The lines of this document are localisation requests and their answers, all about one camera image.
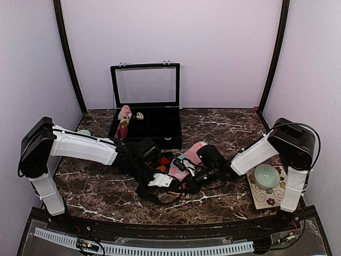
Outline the pink patterned sock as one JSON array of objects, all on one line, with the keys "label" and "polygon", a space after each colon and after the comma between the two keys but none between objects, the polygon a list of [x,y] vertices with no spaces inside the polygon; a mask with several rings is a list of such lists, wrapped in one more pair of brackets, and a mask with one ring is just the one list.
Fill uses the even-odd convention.
[{"label": "pink patterned sock", "polygon": [[[168,175],[171,177],[177,178],[179,181],[182,181],[187,176],[194,176],[196,170],[195,165],[199,165],[201,163],[201,158],[198,156],[197,151],[203,146],[207,145],[206,142],[197,142],[191,148],[189,148],[185,153],[182,153],[178,157],[176,157],[170,164],[170,169],[168,171]],[[174,161],[176,159],[180,160],[180,163],[184,164],[186,169],[181,171],[175,164]]]}]

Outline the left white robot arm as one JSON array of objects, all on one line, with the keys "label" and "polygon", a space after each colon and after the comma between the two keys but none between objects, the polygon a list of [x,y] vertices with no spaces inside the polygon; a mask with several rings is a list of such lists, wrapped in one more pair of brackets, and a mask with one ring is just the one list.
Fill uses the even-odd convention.
[{"label": "left white robot arm", "polygon": [[18,175],[29,179],[45,204],[54,223],[64,233],[75,228],[67,207],[47,166],[51,156],[71,157],[116,166],[140,181],[146,163],[156,160],[160,150],[150,138],[138,143],[98,138],[54,125],[50,117],[41,118],[21,141]]}]

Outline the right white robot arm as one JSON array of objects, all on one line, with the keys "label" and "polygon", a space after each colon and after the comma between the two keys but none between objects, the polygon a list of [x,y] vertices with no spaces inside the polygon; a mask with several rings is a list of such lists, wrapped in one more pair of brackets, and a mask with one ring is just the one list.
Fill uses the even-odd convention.
[{"label": "right white robot arm", "polygon": [[186,171],[193,166],[194,175],[187,175],[180,189],[196,194],[203,185],[216,179],[234,181],[271,158],[280,159],[287,169],[287,183],[280,201],[282,211],[272,219],[272,227],[284,231],[293,221],[291,213],[296,211],[307,190],[310,173],[320,153],[321,138],[313,127],[280,118],[261,138],[229,159],[215,146],[205,145],[197,152],[201,166],[187,158],[176,159],[174,163]]}]

